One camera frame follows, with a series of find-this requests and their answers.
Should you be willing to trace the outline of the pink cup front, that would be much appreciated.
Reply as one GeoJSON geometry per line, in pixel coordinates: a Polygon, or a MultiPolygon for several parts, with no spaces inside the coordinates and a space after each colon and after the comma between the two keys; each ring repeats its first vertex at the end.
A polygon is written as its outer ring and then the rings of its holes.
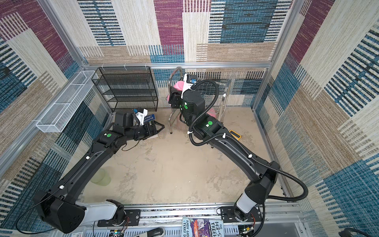
{"type": "Polygon", "coordinates": [[[183,92],[183,88],[184,88],[184,81],[178,81],[173,86],[170,86],[168,89],[169,94],[167,96],[167,101],[169,101],[172,91],[178,92],[181,95],[183,92]]]}

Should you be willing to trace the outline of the pink cup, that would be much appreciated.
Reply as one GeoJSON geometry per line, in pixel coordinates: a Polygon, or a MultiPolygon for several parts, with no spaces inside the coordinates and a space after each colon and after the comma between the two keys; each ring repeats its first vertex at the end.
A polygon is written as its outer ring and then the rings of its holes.
{"type": "Polygon", "coordinates": [[[211,108],[208,112],[207,112],[208,115],[214,117],[214,118],[217,118],[217,112],[211,108]]]}
{"type": "Polygon", "coordinates": [[[173,86],[170,86],[168,89],[169,94],[167,96],[167,101],[169,101],[172,91],[178,92],[181,95],[183,92],[183,88],[184,88],[184,81],[178,81],[173,86]]]}

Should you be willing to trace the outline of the frosted green cup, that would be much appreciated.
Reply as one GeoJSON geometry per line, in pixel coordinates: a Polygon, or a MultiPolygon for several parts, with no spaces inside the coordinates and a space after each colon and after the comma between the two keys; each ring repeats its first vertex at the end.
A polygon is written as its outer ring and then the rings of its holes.
{"type": "Polygon", "coordinates": [[[107,186],[111,182],[111,177],[105,169],[101,168],[94,174],[90,181],[99,186],[107,186]]]}

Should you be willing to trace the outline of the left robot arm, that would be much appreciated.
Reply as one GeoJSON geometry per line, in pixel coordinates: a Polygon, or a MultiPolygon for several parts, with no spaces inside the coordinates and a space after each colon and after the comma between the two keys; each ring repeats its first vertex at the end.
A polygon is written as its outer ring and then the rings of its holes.
{"type": "Polygon", "coordinates": [[[79,195],[102,165],[128,141],[146,140],[159,134],[164,128],[163,124],[155,120],[138,119],[134,111],[117,112],[114,122],[92,141],[85,155],[67,174],[47,191],[35,194],[33,206],[16,219],[17,231],[23,233],[19,222],[34,210],[53,230],[65,234],[90,222],[103,221],[112,226],[124,225],[127,215],[122,203],[113,199],[99,203],[79,203],[79,195]]]}

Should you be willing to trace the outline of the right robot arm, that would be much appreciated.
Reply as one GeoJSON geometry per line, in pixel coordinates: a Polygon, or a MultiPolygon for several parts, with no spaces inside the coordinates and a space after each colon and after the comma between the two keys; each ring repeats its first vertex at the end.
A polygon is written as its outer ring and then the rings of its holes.
{"type": "Polygon", "coordinates": [[[305,199],[309,190],[296,176],[281,170],[277,162],[268,162],[246,148],[228,129],[208,111],[216,103],[219,86],[213,80],[183,82],[183,89],[169,87],[168,103],[179,109],[181,122],[188,126],[188,136],[196,146],[210,145],[234,162],[249,178],[250,182],[235,202],[234,217],[237,221],[248,220],[253,208],[263,206],[267,199],[299,201],[305,199]],[[270,194],[277,177],[282,175],[300,185],[303,192],[295,197],[279,197],[270,194]]]}

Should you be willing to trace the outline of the silver metal dish rack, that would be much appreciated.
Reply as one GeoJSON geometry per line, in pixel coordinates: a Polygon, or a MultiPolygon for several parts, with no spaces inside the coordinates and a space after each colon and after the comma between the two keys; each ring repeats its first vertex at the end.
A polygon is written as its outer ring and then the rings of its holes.
{"type": "MultiPolygon", "coordinates": [[[[182,97],[182,92],[184,92],[185,89],[189,88],[186,86],[187,75],[187,73],[184,73],[184,69],[182,67],[177,67],[169,77],[169,94],[167,96],[167,101],[171,106],[171,114],[168,118],[168,127],[171,134],[173,133],[173,123],[179,116],[179,114],[176,113],[180,112],[179,105],[182,97]]],[[[212,109],[208,111],[208,114],[222,122],[225,117],[228,96],[232,88],[232,80],[216,80],[215,83],[219,86],[219,96],[212,109]]],[[[199,93],[202,95],[206,101],[206,104],[208,105],[214,98],[214,87],[212,85],[201,86],[199,93]]]]}

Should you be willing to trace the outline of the blue treehouse book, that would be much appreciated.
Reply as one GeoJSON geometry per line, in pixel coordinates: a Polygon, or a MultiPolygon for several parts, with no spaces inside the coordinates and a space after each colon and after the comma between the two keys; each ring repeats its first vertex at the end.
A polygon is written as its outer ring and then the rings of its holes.
{"type": "Polygon", "coordinates": [[[148,122],[153,121],[155,119],[156,119],[155,114],[147,115],[144,117],[144,123],[148,123],[148,122]]]}

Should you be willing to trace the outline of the black mesh shelf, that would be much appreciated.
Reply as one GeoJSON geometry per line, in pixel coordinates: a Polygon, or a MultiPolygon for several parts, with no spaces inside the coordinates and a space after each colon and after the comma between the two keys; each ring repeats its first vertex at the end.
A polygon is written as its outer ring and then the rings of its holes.
{"type": "Polygon", "coordinates": [[[158,108],[158,92],[150,67],[99,67],[91,80],[112,112],[158,108]]]}

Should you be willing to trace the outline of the yellow calculator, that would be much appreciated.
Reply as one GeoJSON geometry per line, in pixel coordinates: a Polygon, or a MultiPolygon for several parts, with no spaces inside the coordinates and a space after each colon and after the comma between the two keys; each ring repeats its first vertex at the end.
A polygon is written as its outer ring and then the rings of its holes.
{"type": "Polygon", "coordinates": [[[234,130],[230,130],[230,134],[236,139],[236,140],[240,140],[242,138],[242,136],[235,132],[234,130]]]}

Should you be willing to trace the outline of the purple treehouse book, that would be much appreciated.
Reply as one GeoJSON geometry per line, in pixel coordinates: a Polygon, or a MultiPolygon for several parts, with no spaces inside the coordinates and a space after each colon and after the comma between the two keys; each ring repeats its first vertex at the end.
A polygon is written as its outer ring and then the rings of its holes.
{"type": "Polygon", "coordinates": [[[224,237],[224,222],[206,218],[183,218],[181,237],[224,237]]]}

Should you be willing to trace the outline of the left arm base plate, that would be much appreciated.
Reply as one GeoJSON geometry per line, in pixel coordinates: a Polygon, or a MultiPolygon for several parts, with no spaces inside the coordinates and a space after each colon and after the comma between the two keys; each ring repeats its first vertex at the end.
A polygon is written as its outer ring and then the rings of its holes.
{"type": "Polygon", "coordinates": [[[125,209],[122,222],[117,224],[113,220],[100,220],[97,223],[97,227],[126,227],[126,226],[138,226],[140,222],[140,209],[125,209]]]}

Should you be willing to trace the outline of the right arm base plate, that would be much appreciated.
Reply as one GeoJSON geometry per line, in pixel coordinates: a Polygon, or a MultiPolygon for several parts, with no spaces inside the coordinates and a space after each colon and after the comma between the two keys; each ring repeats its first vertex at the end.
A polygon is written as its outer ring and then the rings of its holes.
{"type": "Polygon", "coordinates": [[[236,206],[221,206],[217,208],[216,213],[221,216],[224,223],[261,222],[262,220],[262,212],[258,207],[253,207],[249,213],[244,213],[236,206]]]}

